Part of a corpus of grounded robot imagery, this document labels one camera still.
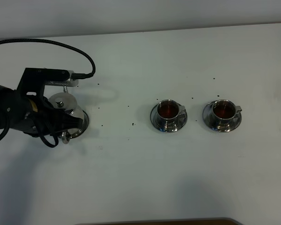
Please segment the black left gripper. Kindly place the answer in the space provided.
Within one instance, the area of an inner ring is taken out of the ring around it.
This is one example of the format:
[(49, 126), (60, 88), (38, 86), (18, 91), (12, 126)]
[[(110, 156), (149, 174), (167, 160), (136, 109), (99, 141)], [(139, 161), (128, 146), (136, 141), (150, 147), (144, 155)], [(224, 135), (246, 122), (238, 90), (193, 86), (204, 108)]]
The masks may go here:
[(21, 120), (21, 131), (32, 137), (45, 138), (47, 135), (58, 138), (61, 131), (82, 127), (82, 119), (53, 108), (43, 95), (21, 94), (25, 110)]

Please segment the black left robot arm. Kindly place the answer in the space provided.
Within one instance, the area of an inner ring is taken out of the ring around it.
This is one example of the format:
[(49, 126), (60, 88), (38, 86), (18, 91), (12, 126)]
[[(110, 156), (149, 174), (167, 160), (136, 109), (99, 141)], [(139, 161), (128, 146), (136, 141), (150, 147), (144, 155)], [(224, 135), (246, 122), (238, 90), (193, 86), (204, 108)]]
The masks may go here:
[(9, 128), (22, 131), (32, 137), (41, 135), (60, 136), (72, 128), (82, 128), (83, 120), (56, 109), (43, 95), (22, 95), (0, 85), (0, 129), (4, 129), (6, 119)]

